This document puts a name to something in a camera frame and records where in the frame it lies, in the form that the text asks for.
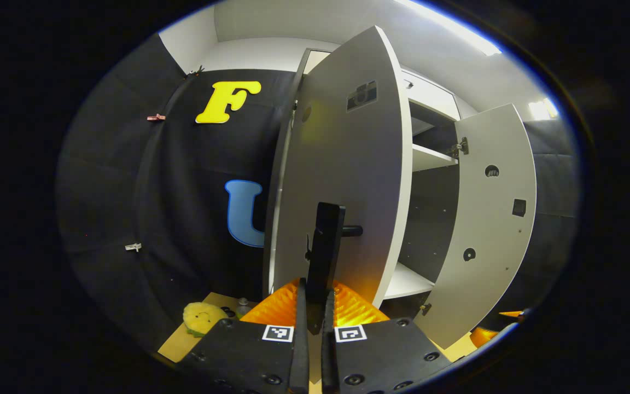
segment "red clip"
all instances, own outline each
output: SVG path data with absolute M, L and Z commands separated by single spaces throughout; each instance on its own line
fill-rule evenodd
M 165 120 L 167 119 L 167 117 L 165 115 L 154 115 L 154 117 L 147 117 L 147 120 L 150 120 L 150 122 L 157 122 L 159 120 Z

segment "ceiling light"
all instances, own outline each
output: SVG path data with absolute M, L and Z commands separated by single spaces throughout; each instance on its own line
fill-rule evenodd
M 551 102 L 551 100 L 548 100 L 548 98 L 543 99 L 543 103 L 546 106 L 546 109 L 548 109 L 548 114 L 552 117 L 555 118 L 558 116 L 558 110 L 556 109 L 556 106 L 553 105 L 553 103 Z
M 424 5 L 411 2 L 410 0 L 395 0 L 395 2 L 406 5 L 407 7 L 415 10 L 415 12 L 419 15 L 437 22 L 439 25 L 442 25 L 455 35 L 458 35 L 460 38 L 470 43 L 470 45 L 473 45 L 473 47 L 477 48 L 485 55 L 490 56 L 495 53 L 502 53 L 497 47 L 495 47 L 495 45 L 493 45 L 493 43 L 485 40 L 485 38 L 480 37 L 478 34 L 472 32 L 467 27 L 463 27 L 451 18 L 441 15 L 434 10 L 430 10 Z
M 532 116 L 535 120 L 549 120 L 558 117 L 556 106 L 548 98 L 530 102 L 529 109 L 532 111 Z

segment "door hinge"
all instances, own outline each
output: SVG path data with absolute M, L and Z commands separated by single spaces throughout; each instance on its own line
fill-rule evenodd
M 463 152 L 465 155 L 468 154 L 468 139 L 466 137 L 460 139 L 460 144 L 453 145 L 451 149 L 447 150 L 447 154 L 454 159 L 458 159 L 458 152 Z
M 427 312 L 432 308 L 432 304 L 427 304 L 419 307 L 422 310 L 422 316 L 427 316 Z

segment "cabinet door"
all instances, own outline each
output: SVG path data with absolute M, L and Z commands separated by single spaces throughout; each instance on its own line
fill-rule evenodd
M 270 249 L 278 289 L 307 276 L 318 202 L 363 227 L 342 239 L 335 279 L 380 305 L 402 244 L 412 179 L 412 129 L 400 65 L 378 27 L 353 37 L 304 75 L 285 148 Z
M 514 105 L 455 123 L 468 154 L 458 158 L 458 209 L 444 266 L 415 323 L 439 346 L 467 334 L 514 279 L 536 209 L 536 173 L 527 131 Z

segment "yellow plush toy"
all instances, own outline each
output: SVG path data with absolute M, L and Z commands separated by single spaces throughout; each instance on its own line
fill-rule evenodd
M 205 302 L 192 302 L 184 308 L 183 319 L 187 332 L 195 337 L 202 337 L 213 328 L 218 320 L 228 315 L 215 305 Z

